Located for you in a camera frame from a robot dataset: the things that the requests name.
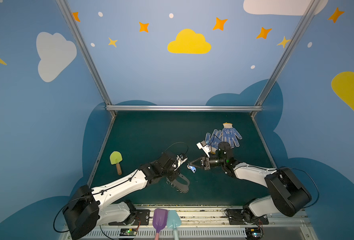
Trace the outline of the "blue-capped keys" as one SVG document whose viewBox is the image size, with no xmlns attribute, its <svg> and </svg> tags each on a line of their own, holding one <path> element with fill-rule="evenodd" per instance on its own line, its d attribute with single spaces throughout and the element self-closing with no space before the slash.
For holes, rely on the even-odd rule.
<svg viewBox="0 0 354 240">
<path fill-rule="evenodd" d="M 194 166 L 191 166 L 191 165 L 188 164 L 187 168 L 190 169 L 193 173 L 196 172 L 196 167 L 194 167 Z"/>
</svg>

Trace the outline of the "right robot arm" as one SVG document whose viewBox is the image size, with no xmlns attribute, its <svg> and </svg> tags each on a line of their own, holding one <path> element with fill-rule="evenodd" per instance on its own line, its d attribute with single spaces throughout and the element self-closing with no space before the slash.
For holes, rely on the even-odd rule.
<svg viewBox="0 0 354 240">
<path fill-rule="evenodd" d="M 192 172 L 220 167 L 229 177 L 259 184 L 269 191 L 268 196 L 244 205 L 237 212 L 240 216 L 228 216 L 233 221 L 256 224 L 267 215 L 275 213 L 292 217 L 312 201 L 310 192 L 290 168 L 264 168 L 240 162 L 234 158 L 233 149 L 227 142 L 219 143 L 215 153 L 203 143 L 197 146 L 204 150 L 206 156 L 188 163 L 187 167 Z"/>
</svg>

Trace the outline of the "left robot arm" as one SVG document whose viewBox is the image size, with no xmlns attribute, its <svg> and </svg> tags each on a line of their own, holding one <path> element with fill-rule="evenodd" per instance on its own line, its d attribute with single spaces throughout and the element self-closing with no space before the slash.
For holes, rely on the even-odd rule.
<svg viewBox="0 0 354 240">
<path fill-rule="evenodd" d="M 186 154 L 174 157 L 163 153 L 159 159 L 141 165 L 119 180 L 94 188 L 87 185 L 79 187 L 62 208 L 71 238 L 79 240 L 97 225 L 113 222 L 132 223 L 136 209 L 131 202 L 120 202 L 112 210 L 108 210 L 108 206 L 135 191 L 158 183 L 163 178 L 175 185 L 180 192 L 187 193 L 188 185 L 177 181 L 181 176 L 179 168 L 186 161 Z"/>
</svg>

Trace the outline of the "left blue dotted glove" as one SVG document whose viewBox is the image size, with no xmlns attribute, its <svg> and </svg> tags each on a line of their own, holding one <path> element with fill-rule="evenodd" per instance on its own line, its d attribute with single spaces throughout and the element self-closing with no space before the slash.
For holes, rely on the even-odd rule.
<svg viewBox="0 0 354 240">
<path fill-rule="evenodd" d="M 216 152 L 218 144 L 222 142 L 222 131 L 214 129 L 213 133 L 206 133 L 205 142 L 212 152 Z"/>
</svg>

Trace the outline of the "blue dotted glove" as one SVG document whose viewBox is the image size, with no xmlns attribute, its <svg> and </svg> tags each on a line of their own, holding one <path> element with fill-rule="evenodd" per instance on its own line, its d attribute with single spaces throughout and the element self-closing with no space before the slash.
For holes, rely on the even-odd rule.
<svg viewBox="0 0 354 240">
<path fill-rule="evenodd" d="M 222 142 L 222 131 L 214 129 L 213 133 L 206 133 L 205 142 L 212 152 L 216 152 L 218 144 Z"/>
<path fill-rule="evenodd" d="M 241 134 L 231 123 L 223 123 L 222 141 L 230 144 L 231 148 L 239 147 L 239 140 L 242 140 Z"/>
</svg>

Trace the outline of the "right blue dotted glove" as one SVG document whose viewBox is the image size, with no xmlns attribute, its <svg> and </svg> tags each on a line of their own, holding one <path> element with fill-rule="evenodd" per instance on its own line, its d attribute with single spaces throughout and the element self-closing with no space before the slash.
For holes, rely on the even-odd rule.
<svg viewBox="0 0 354 240">
<path fill-rule="evenodd" d="M 241 134 L 231 123 L 223 123 L 222 141 L 230 144 L 231 148 L 239 147 L 239 140 L 242 140 Z"/>
</svg>

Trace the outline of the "purple toy shovel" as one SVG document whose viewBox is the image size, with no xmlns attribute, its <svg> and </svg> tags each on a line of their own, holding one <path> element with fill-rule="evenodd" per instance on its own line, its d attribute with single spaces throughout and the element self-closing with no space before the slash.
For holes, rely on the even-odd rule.
<svg viewBox="0 0 354 240">
<path fill-rule="evenodd" d="M 160 232 L 167 225 L 168 210 L 155 209 L 153 216 L 153 227 L 156 229 L 155 240 L 159 240 Z"/>
</svg>

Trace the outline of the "teal toy shovel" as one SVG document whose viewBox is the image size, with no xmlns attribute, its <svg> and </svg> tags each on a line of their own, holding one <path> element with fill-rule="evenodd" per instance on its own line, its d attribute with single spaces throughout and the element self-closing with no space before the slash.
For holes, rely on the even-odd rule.
<svg viewBox="0 0 354 240">
<path fill-rule="evenodd" d="M 179 240 L 177 228 L 181 226 L 181 219 L 175 210 L 168 211 L 167 228 L 173 230 L 174 239 Z"/>
</svg>

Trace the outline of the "left controller board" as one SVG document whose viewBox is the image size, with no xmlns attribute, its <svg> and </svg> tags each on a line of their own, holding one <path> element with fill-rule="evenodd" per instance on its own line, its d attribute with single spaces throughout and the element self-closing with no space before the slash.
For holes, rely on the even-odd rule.
<svg viewBox="0 0 354 240">
<path fill-rule="evenodd" d="M 129 236 L 136 236 L 137 231 L 134 229 L 121 229 L 120 230 L 120 237 L 129 237 Z"/>
</svg>

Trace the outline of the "controller board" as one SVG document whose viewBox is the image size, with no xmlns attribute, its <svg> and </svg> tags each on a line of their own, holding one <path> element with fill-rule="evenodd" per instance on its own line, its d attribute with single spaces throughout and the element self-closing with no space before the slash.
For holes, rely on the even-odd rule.
<svg viewBox="0 0 354 240">
<path fill-rule="evenodd" d="M 263 237 L 263 232 L 259 228 L 246 228 L 246 240 L 260 240 Z"/>
<path fill-rule="evenodd" d="M 129 237 L 129 236 L 136 236 L 137 231 L 134 229 L 121 229 L 120 230 L 120 237 Z"/>
</svg>

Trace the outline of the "right controller board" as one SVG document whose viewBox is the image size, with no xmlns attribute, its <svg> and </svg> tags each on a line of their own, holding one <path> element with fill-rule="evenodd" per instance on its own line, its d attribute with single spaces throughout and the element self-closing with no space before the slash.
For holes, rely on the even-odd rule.
<svg viewBox="0 0 354 240">
<path fill-rule="evenodd" d="M 263 232 L 259 228 L 246 228 L 246 240 L 260 240 L 263 237 Z"/>
</svg>

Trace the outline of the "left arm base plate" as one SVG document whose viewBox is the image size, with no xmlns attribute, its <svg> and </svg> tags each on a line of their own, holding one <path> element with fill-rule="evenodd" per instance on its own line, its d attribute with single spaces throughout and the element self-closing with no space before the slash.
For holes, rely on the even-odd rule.
<svg viewBox="0 0 354 240">
<path fill-rule="evenodd" d="M 124 222 L 111 222 L 109 226 L 148 226 L 150 221 L 150 210 L 137 210 L 136 215 L 131 213 Z"/>
</svg>

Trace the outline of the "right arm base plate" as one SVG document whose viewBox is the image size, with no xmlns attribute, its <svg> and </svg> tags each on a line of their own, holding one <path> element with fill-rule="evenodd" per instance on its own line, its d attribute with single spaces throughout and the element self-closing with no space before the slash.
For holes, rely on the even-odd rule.
<svg viewBox="0 0 354 240">
<path fill-rule="evenodd" d="M 266 215 L 256 217 L 249 210 L 244 209 L 226 209 L 230 225 L 268 225 L 269 221 Z"/>
</svg>

